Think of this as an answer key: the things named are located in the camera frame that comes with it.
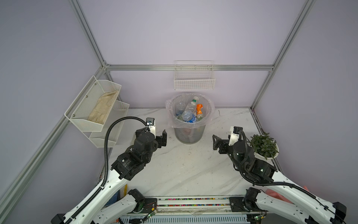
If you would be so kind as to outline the red cap purple label bottle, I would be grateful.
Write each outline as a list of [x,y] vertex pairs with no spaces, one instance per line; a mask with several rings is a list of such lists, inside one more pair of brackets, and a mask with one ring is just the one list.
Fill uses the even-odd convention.
[[192,128],[184,128],[183,129],[183,135],[184,135],[184,139],[187,142],[193,142],[195,139],[195,129]]

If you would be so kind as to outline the blue label bottle top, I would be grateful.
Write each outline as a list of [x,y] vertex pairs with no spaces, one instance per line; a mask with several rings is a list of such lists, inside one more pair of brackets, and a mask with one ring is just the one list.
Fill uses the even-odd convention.
[[187,123],[197,122],[196,116],[193,113],[191,113],[190,111],[184,111],[181,115],[181,118],[184,122],[187,122]]

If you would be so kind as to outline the blue label bottle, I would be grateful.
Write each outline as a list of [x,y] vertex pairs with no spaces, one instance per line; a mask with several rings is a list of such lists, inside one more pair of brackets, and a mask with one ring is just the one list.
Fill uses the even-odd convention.
[[184,111],[181,115],[181,118],[184,122],[187,122],[187,123],[197,122],[196,116],[193,113],[191,113],[190,111]]
[[180,100],[176,105],[175,105],[175,112],[176,112],[176,115],[181,115],[184,111],[185,111],[185,108],[186,108],[186,104],[184,101]]

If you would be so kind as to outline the orange label bottle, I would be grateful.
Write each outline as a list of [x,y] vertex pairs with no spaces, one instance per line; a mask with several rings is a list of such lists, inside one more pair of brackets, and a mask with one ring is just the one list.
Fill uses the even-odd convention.
[[198,104],[197,107],[196,107],[196,118],[198,120],[201,120],[204,117],[203,112],[202,112],[202,108],[203,108],[202,104]]

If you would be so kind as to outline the clear bottle green cap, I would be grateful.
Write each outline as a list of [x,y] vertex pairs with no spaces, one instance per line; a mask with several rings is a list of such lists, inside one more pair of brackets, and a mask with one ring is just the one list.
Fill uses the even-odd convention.
[[197,96],[194,96],[192,101],[187,104],[185,111],[190,111],[191,113],[195,113],[198,101],[199,101],[199,98]]

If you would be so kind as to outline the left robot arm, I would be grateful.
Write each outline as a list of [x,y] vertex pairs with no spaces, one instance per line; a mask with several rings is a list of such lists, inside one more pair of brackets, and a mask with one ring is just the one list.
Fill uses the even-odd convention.
[[[136,139],[124,153],[109,164],[109,137],[116,124],[133,119],[141,122],[144,128],[135,132]],[[129,196],[105,208],[108,201],[124,187],[136,174],[142,171],[151,161],[153,153],[167,145],[167,133],[155,134],[155,119],[145,120],[126,116],[114,121],[108,128],[104,140],[104,175],[102,181],[72,210],[65,214],[55,215],[52,224],[110,224],[117,218],[134,211],[145,198],[136,189]]]

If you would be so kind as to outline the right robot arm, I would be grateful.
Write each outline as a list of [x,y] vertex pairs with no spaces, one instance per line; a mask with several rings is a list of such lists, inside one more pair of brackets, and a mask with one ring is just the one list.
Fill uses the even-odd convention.
[[252,184],[242,200],[245,211],[269,211],[297,224],[343,224],[347,207],[329,202],[296,185],[268,162],[255,158],[244,134],[227,140],[213,135],[213,149],[227,155],[242,178]]

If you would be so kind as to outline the grey bin with plastic liner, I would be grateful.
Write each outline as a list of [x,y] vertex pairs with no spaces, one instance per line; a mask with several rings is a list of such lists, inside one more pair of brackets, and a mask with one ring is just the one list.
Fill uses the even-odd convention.
[[215,111],[212,100],[198,93],[183,93],[165,102],[169,126],[184,144],[197,143]]

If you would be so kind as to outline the potted green plant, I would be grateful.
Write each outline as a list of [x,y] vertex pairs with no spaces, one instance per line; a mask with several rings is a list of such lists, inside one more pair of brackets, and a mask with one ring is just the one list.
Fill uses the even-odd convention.
[[279,155],[277,141],[269,136],[269,133],[255,134],[251,137],[249,145],[254,152],[264,160],[273,160]]

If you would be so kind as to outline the pink watering can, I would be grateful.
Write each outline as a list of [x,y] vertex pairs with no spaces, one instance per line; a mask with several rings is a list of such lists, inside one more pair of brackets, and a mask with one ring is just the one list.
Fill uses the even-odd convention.
[[302,192],[302,188],[297,186],[274,185],[267,186],[267,189],[266,193],[270,196],[273,196],[272,193],[275,192],[275,196],[277,195],[279,199],[293,204],[309,202],[311,199],[309,195]]

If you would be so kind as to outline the blue dotted glove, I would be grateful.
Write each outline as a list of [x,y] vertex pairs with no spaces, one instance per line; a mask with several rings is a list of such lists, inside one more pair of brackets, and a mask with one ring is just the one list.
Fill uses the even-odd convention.
[[117,191],[111,198],[110,200],[105,204],[105,207],[108,207],[114,203],[116,203],[117,201],[119,201],[121,199],[121,193],[120,190]]

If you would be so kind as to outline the white mesh two-tier shelf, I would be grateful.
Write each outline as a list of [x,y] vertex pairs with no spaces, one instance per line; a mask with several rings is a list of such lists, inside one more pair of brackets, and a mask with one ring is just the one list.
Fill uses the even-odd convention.
[[121,85],[93,76],[64,116],[97,148],[103,148],[109,126],[125,117],[129,104],[119,100]]

